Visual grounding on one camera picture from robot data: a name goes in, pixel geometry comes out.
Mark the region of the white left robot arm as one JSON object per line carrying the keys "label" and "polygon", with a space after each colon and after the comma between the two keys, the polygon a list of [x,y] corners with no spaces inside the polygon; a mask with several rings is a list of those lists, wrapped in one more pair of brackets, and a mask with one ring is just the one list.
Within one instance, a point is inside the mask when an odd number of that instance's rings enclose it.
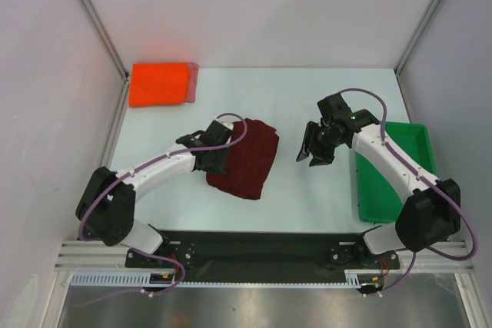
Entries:
{"label": "white left robot arm", "polygon": [[223,174],[234,125],[213,120],[206,130],[186,134],[161,155],[136,167],[93,172],[76,209],[81,222],[78,238],[123,245],[142,252],[153,267],[169,258],[165,237],[135,219],[137,203],[169,180],[192,171]]}

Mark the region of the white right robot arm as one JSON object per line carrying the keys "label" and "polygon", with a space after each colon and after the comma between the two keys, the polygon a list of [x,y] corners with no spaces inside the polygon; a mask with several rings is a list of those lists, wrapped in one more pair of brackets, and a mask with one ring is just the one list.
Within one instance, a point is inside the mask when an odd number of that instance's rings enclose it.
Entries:
{"label": "white right robot arm", "polygon": [[461,229],[458,185],[418,167],[367,110],[328,122],[308,122],[297,159],[309,158],[312,167],[329,165],[335,149],[343,144],[369,161],[403,204],[395,222],[369,230],[354,248],[362,267],[373,267],[390,250],[419,252]]}

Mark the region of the dark red t shirt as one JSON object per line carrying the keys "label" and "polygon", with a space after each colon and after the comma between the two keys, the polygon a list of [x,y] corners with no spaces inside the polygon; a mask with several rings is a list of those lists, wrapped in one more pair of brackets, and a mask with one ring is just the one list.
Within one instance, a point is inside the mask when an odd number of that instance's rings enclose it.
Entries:
{"label": "dark red t shirt", "polygon": [[234,122],[232,138],[246,131],[230,148],[224,174],[207,174],[208,185],[245,200],[259,200],[278,151],[277,130],[263,121],[247,118]]}

